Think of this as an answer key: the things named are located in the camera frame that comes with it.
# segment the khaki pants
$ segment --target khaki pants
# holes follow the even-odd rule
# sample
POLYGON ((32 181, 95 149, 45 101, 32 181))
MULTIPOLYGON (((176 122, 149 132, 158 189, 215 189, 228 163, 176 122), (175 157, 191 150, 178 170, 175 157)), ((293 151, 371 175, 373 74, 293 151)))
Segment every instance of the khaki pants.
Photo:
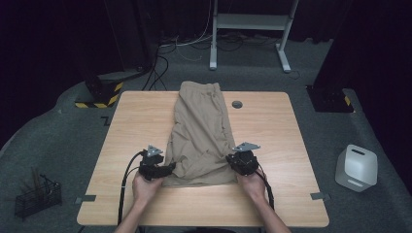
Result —
POLYGON ((174 114, 165 164, 176 168, 163 185, 235 183, 225 159, 235 145, 219 84, 183 82, 174 114))

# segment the human arm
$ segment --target human arm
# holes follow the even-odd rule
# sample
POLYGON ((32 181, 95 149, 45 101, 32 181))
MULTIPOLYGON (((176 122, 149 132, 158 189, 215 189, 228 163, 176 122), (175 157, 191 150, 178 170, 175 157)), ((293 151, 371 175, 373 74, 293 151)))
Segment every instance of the human arm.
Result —
POLYGON ((164 178, 153 179, 150 182, 146 181, 139 172, 133 179, 133 204, 130 211, 121 221, 121 224, 116 229, 116 233, 135 232, 139 224, 139 220, 146 207, 155 197, 155 193, 160 188, 164 178))
POLYGON ((249 196, 257 209, 264 223, 264 228, 268 233, 291 232, 285 223, 279 218, 276 212, 270 207, 264 197, 265 185, 258 174, 253 173, 249 176, 237 174, 237 180, 243 187, 245 193, 249 196))

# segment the white metal stand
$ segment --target white metal stand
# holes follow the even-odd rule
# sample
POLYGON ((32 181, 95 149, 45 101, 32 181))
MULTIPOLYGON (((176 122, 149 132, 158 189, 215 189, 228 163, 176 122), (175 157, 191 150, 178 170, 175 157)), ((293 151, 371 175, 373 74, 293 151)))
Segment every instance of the white metal stand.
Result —
POLYGON ((218 14, 218 0, 215 0, 213 11, 213 35, 212 45, 210 49, 210 69, 218 68, 218 51, 216 47, 218 28, 232 29, 256 29, 256 30, 274 30, 284 31, 281 44, 276 44, 276 51, 282 63, 282 68, 285 73, 291 71, 288 59, 285 55, 285 45, 288 40, 289 32, 291 31, 294 13, 296 12, 299 0, 293 0, 292 8, 287 16, 271 16, 271 15, 238 15, 238 14, 218 14))

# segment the human hand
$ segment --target human hand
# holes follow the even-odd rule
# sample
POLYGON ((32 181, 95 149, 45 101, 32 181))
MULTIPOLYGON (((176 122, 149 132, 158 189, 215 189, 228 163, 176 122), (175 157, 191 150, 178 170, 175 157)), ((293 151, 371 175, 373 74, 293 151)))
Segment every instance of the human hand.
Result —
POLYGON ((160 188, 164 178, 152 179, 147 181, 139 172, 133 179, 133 197, 134 202, 148 204, 154 197, 157 190, 160 188))
MULTIPOLYGON (((263 175, 263 172, 260 169, 257 169, 257 172, 263 175)), ((252 201, 263 201, 265 185, 263 179, 256 173, 252 173, 249 176, 241 176, 236 174, 237 181, 242 186, 246 194, 252 199, 252 201)))

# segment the metal bracket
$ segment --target metal bracket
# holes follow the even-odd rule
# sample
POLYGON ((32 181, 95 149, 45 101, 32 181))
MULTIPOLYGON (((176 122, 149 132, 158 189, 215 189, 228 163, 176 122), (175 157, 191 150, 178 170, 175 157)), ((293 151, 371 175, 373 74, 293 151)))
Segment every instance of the metal bracket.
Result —
POLYGON ((154 146, 152 146, 152 145, 148 146, 148 157, 152 157, 152 156, 158 155, 160 153, 163 153, 163 151, 156 148, 156 147, 154 147, 154 146))
POLYGON ((233 148, 234 151, 242 152, 242 151, 248 151, 248 150, 255 150, 259 149, 260 146, 255 145, 255 144, 250 144, 250 143, 242 143, 241 145, 237 146, 236 148, 233 148))

